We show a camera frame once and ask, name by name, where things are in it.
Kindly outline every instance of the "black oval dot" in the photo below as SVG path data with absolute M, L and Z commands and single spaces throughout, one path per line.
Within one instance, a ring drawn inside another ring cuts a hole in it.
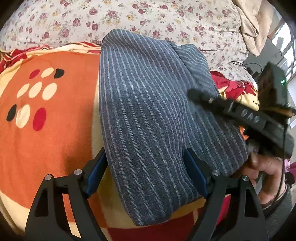
M 63 69 L 56 69 L 56 73 L 54 74 L 54 78 L 58 79 L 64 75 L 65 71 Z
M 7 120 L 7 121 L 12 121 L 13 118 L 15 117 L 15 113 L 16 113 L 16 111 L 17 111 L 17 104 L 14 104 L 14 105 L 10 108 L 10 110 L 9 110 L 9 112 L 8 112 L 8 114 L 7 114 L 6 120 Z

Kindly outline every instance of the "floral bedsheet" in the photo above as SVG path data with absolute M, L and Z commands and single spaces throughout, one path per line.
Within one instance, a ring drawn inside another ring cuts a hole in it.
M 232 0 L 25 0 L 1 30 L 0 48 L 99 44 L 120 28 L 178 45 L 192 43 L 212 69 L 247 58 L 240 25 Z

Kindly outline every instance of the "beige cloth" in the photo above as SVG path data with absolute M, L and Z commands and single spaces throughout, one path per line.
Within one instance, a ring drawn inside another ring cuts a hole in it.
M 266 42 L 274 13 L 267 0 L 232 0 L 241 17 L 241 32 L 248 50 L 258 56 Z

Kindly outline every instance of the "bed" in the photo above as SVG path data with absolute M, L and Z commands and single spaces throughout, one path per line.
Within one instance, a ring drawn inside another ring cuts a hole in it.
M 249 96 L 242 91 L 237 101 L 258 109 L 254 80 L 242 66 L 231 63 L 244 61 L 249 53 L 240 31 L 241 23 L 241 14 L 231 0 L 133 0 L 125 3 L 119 0 L 25 0 L 0 31 L 0 48 L 4 55 L 0 64 L 3 125 L 7 124 L 11 109 L 17 117 L 14 104 L 17 105 L 15 108 L 26 106 L 26 101 L 32 105 L 29 115 L 28 107 L 22 109 L 22 121 L 11 120 L 16 129 L 9 141 L 6 138 L 0 141 L 9 150 L 15 143 L 20 147 L 13 157 L 14 161 L 9 162 L 9 155 L 5 154 L 1 157 L 6 162 L 0 164 L 0 208 L 14 230 L 19 233 L 24 231 L 30 205 L 40 180 L 46 174 L 68 175 L 94 158 L 103 146 L 98 127 L 98 63 L 99 45 L 108 32 L 121 28 L 155 39 L 173 41 L 177 45 L 194 44 L 205 55 L 211 71 L 219 72 L 227 81 L 234 81 L 236 88 L 251 83 L 254 94 Z M 77 68 L 73 70 L 72 78 L 80 76 L 80 80 L 88 79 L 87 84 L 79 81 L 73 83 L 66 74 L 55 78 L 63 71 L 70 72 L 70 66 L 65 62 Z M 224 85 L 219 89 L 222 96 L 227 87 Z M 71 99 L 73 93 L 79 97 Z M 71 122 L 71 113 L 75 110 L 67 108 L 69 103 L 78 109 L 74 122 Z M 61 117 L 56 122 L 49 122 L 50 112 Z M 64 133 L 65 138 L 60 138 L 58 142 L 62 147 L 57 149 L 49 140 L 63 132 L 61 126 L 66 130 L 71 128 L 73 135 L 68 138 Z M 5 131 L 7 135 L 11 132 L 10 129 Z M 40 143 L 45 137 L 47 141 L 42 147 Z M 78 139 L 82 139 L 84 144 L 74 141 Z M 35 160 L 31 160 L 32 153 L 38 153 Z M 8 172 L 13 176 L 6 178 Z M 125 212 L 109 169 L 101 183 L 90 203 L 108 240 L 122 240 L 122 237 L 123 240 L 133 240 L 139 235 L 146 235 L 147 240 L 162 240 L 163 235 L 169 235 L 171 240 L 183 240 L 204 204 L 204 200 L 199 199 L 180 208 L 167 223 L 139 228 Z M 67 197 L 65 205 L 71 231 L 79 236 Z M 228 205 L 226 198 L 223 205 L 225 212 Z

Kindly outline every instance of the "cream oval dot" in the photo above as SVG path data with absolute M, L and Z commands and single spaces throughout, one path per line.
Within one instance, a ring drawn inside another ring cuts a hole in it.
M 17 98 L 21 97 L 26 91 L 28 90 L 30 84 L 25 84 L 22 88 L 20 88 L 19 92 L 17 93 Z
M 41 78 L 45 78 L 49 75 L 52 74 L 52 72 L 54 71 L 54 68 L 50 67 L 50 68 L 47 68 L 46 70 L 44 70 L 41 74 Z
M 18 128 L 23 128 L 30 117 L 30 106 L 28 104 L 21 107 L 17 112 L 17 117 L 15 119 L 15 124 Z
M 37 82 L 29 91 L 29 97 L 34 98 L 40 92 L 42 88 L 42 82 Z
M 56 91 L 57 91 L 57 84 L 51 83 L 44 88 L 43 93 L 42 93 L 42 98 L 44 100 L 49 100 L 50 98 L 53 97 L 53 95 L 55 94 Z

